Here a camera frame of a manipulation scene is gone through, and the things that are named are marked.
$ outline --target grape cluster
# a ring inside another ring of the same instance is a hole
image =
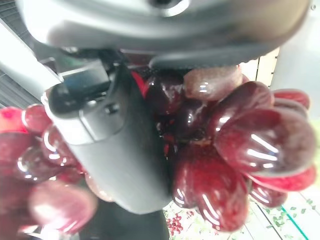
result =
[[[164,140],[173,201],[215,230],[245,223],[248,196],[278,207],[315,181],[316,137],[303,91],[271,91],[236,66],[158,71],[140,89]]]
[[[19,229],[29,225],[77,232],[97,207],[91,192],[74,185],[83,177],[42,104],[0,109],[1,240],[22,239]]]
[[[178,213],[175,214],[175,217],[166,220],[166,224],[168,226],[171,236],[173,236],[175,233],[180,234],[181,231],[184,229],[181,226],[180,220],[181,216],[179,216]]]

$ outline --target white surface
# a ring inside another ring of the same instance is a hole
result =
[[[311,98],[309,117],[320,117],[320,0],[302,29],[280,49],[271,89],[296,88]]]
[[[60,83],[1,19],[0,39],[0,69],[30,94],[40,100],[45,90]]]

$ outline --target red berry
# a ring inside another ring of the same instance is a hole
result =
[[[271,190],[257,183],[252,184],[252,191],[250,193],[257,202],[265,205],[268,208],[276,208],[285,203],[288,198],[286,192],[279,192]]]
[[[29,198],[29,210],[41,225],[65,233],[78,232],[94,215],[97,199],[87,190],[46,181],[37,185]]]
[[[41,148],[48,160],[59,166],[76,166],[78,161],[58,129],[51,125],[42,135]]]
[[[183,76],[173,70],[152,75],[146,83],[145,101],[158,115],[175,113],[185,99]]]
[[[22,112],[22,109],[13,106],[0,109],[0,133],[27,133],[28,131],[22,122]]]
[[[228,121],[215,146],[235,169],[260,177],[286,177],[307,169],[316,151],[312,127],[284,109],[255,109]]]
[[[274,98],[267,86],[261,82],[250,81],[236,88],[212,110],[207,125],[207,135],[214,139],[221,127],[229,119],[237,118],[245,111],[271,107]]]
[[[43,182],[60,171],[59,166],[48,162],[39,147],[32,146],[17,160],[14,176],[29,182]]]
[[[310,98],[304,91],[298,89],[278,89],[273,94],[276,98],[289,99],[302,104],[306,109],[310,107]]]
[[[52,124],[42,104],[28,106],[22,113],[22,122],[31,133],[39,136]]]
[[[301,114],[305,118],[308,117],[307,109],[297,101],[276,97],[274,99],[274,106],[280,109],[295,111],[296,113]]]
[[[33,136],[27,133],[0,133],[0,176],[11,176],[18,158],[34,144]]]
[[[220,101],[242,83],[236,66],[193,69],[184,76],[187,98]]]
[[[266,188],[279,192],[300,192],[311,186],[317,177],[316,167],[313,165],[307,170],[286,177],[259,177],[249,176],[254,182]]]

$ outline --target grape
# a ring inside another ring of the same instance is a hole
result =
[[[316,151],[313,129],[285,109],[255,109],[229,120],[215,146],[235,169],[260,177],[286,177],[307,169]]]
[[[232,117],[245,111],[271,107],[273,96],[267,86],[261,82],[250,81],[236,88],[212,110],[206,133],[213,138],[221,127]]]
[[[27,133],[22,122],[22,110],[13,106],[0,109],[0,133],[21,132]]]
[[[55,165],[75,166],[78,162],[54,125],[49,126],[43,132],[41,149],[44,156]]]
[[[172,199],[180,208],[191,209],[196,206],[193,189],[193,148],[185,147],[178,153],[174,163]]]
[[[297,101],[276,97],[274,99],[274,106],[276,108],[284,108],[284,109],[295,111],[296,113],[301,114],[305,118],[308,117],[307,109]]]
[[[243,176],[216,154],[199,148],[192,166],[193,195],[202,217],[222,232],[236,231],[248,215],[248,189]]]
[[[163,70],[146,83],[145,101],[158,115],[175,113],[184,101],[184,79],[175,71]]]
[[[43,182],[55,176],[61,168],[51,164],[43,155],[40,147],[29,147],[17,160],[14,176],[29,182]]]
[[[28,106],[22,113],[22,122],[28,131],[39,136],[52,124],[42,104]]]
[[[29,198],[29,211],[41,225],[74,234],[95,214],[97,199],[87,190],[60,181],[45,181]]]
[[[18,158],[34,143],[34,138],[27,133],[0,133],[0,176],[13,174]]]
[[[25,208],[33,186],[12,177],[0,177],[0,216]]]
[[[171,126],[177,139],[203,138],[202,127],[208,120],[208,114],[215,103],[206,103],[199,100],[186,100],[176,113],[174,123]]]
[[[311,186],[317,177],[316,166],[292,176],[286,177],[259,177],[249,176],[254,182],[278,192],[300,192]]]
[[[88,185],[88,187],[90,188],[90,190],[97,196],[99,197],[100,199],[102,199],[103,201],[106,201],[106,202],[113,202],[114,200],[112,199],[112,197],[106,193],[104,190],[102,190],[97,184],[96,182],[93,180],[93,178],[86,174],[85,175],[85,181],[86,181],[86,184]]]
[[[310,107],[310,98],[304,91],[298,89],[278,89],[273,91],[275,98],[289,99],[302,104],[306,109]]]
[[[188,145],[178,155],[172,196],[178,206],[193,208],[220,231],[240,228],[248,214],[243,176],[224,163],[212,146]]]
[[[220,101],[242,84],[241,70],[236,66],[194,69],[184,76],[187,98]]]
[[[252,191],[250,193],[257,202],[263,204],[268,208],[280,207],[288,198],[288,193],[271,190],[257,183],[252,184]]]

